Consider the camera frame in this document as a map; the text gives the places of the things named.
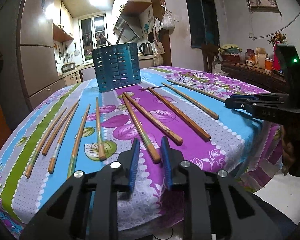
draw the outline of floral tablecloth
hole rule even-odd
[[[170,146],[179,149],[185,159],[205,171],[216,172],[221,168],[232,171],[242,162],[249,163],[240,176],[240,181],[248,190],[257,191],[281,168],[278,125],[252,119],[245,111],[227,109],[218,100],[178,87],[220,116],[219,120],[214,120],[173,91],[157,88],[157,92],[211,135],[211,141],[206,143],[144,88],[161,86],[161,82],[172,79],[186,82],[221,98],[232,94],[265,92],[264,90],[229,77],[183,68],[154,67],[142,69],[140,72],[141,84],[106,93],[99,93],[96,79],[63,88],[40,104],[14,130],[0,151],[0,218],[16,238],[35,213],[65,182],[74,139],[89,103],[92,107],[80,143],[76,170],[86,173],[98,171],[104,165],[117,160],[120,152],[131,148],[133,138],[139,135],[123,103],[121,94],[124,91],[180,135],[184,140],[183,145],[177,147],[170,141]],[[96,97],[101,106],[102,134],[108,157],[104,162],[98,159],[96,111],[93,107]],[[78,98],[80,104],[66,133],[54,173],[50,175],[47,168],[56,142],[46,156],[39,155],[31,177],[27,179],[24,176],[25,169],[49,123],[65,107],[69,109]],[[163,134],[133,109],[155,148],[159,150]],[[168,192],[163,179],[162,165],[153,164],[141,143],[134,192],[128,200],[120,194],[118,196],[118,228],[121,238],[145,236],[154,229],[171,226],[183,219],[182,194]]]

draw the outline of range hood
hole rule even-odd
[[[139,17],[120,15],[113,31],[117,35],[122,32],[121,39],[124,42],[137,42],[143,36]]]

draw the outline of brown paper bag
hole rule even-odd
[[[266,68],[266,49],[256,48],[255,67]]]

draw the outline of person's leg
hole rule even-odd
[[[285,214],[277,210],[269,203],[263,201],[257,195],[251,193],[251,196],[279,228],[283,239],[286,239],[293,232],[293,230],[295,230],[297,225],[293,223],[292,220],[288,218]]]

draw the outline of silver screw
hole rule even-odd
[[[228,176],[228,172],[226,172],[225,170],[220,170],[218,171],[218,175],[222,178],[225,178],[226,176]]]
[[[121,163],[119,162],[113,162],[110,164],[110,167],[113,168],[113,169],[117,169],[121,166]]]
[[[187,168],[187,167],[190,166],[190,162],[189,162],[189,161],[182,161],[182,162],[180,163],[180,165],[181,165],[182,167],[184,167],[184,168]]]
[[[73,176],[76,178],[81,178],[83,176],[83,171],[76,171]]]

